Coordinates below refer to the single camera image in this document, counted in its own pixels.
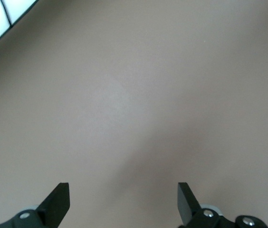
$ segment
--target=silver screw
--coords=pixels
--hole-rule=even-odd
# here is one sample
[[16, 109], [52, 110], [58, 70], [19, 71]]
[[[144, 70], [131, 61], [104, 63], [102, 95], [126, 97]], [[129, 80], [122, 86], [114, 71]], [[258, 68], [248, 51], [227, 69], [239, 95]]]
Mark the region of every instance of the silver screw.
[[211, 218], [214, 216], [213, 212], [210, 210], [204, 210], [204, 215]]
[[30, 214], [28, 212], [25, 212], [20, 215], [20, 219], [26, 219]]
[[243, 218], [243, 222], [246, 224], [246, 225], [249, 225], [249, 226], [254, 226], [254, 221], [250, 218], [247, 218], [247, 217], [244, 217]]

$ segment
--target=bolt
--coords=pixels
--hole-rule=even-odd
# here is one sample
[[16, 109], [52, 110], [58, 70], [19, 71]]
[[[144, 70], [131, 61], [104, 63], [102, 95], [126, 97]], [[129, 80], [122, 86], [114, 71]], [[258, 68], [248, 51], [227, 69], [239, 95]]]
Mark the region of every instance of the bolt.
[[254, 221], [250, 218], [247, 218], [247, 217], [244, 217], [243, 218], [243, 222], [246, 224], [246, 225], [249, 225], [249, 226], [254, 226]]
[[26, 219], [30, 214], [28, 212], [25, 212], [20, 215], [20, 219]]
[[204, 210], [204, 215], [211, 218], [214, 216], [213, 212], [210, 210]]

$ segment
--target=beige surface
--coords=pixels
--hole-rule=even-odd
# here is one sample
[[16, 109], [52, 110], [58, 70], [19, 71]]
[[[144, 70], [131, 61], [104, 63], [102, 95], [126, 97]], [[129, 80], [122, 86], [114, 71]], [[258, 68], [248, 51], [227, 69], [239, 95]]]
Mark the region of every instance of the beige surface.
[[61, 228], [176, 228], [179, 181], [268, 224], [268, 1], [40, 0], [0, 40], [0, 222], [61, 181]]

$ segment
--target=beige wall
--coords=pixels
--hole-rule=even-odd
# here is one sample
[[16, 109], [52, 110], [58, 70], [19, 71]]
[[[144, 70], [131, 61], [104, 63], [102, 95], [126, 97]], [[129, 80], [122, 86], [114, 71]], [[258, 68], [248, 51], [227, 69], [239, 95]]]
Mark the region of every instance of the beige wall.
[[176, 228], [177, 182], [268, 224], [268, 1], [40, 0], [0, 40], [0, 222]]

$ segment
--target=screw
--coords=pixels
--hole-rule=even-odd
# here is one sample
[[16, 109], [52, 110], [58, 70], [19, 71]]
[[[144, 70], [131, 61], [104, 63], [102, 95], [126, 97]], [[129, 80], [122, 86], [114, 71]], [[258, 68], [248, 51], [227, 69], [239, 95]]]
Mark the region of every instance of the screw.
[[30, 214], [28, 212], [25, 212], [20, 215], [20, 219], [26, 219]]
[[254, 221], [250, 218], [247, 218], [247, 217], [244, 217], [243, 218], [243, 222], [246, 224], [246, 225], [249, 225], [249, 226], [254, 226]]
[[214, 216], [213, 212], [210, 210], [204, 210], [204, 215], [211, 218]]

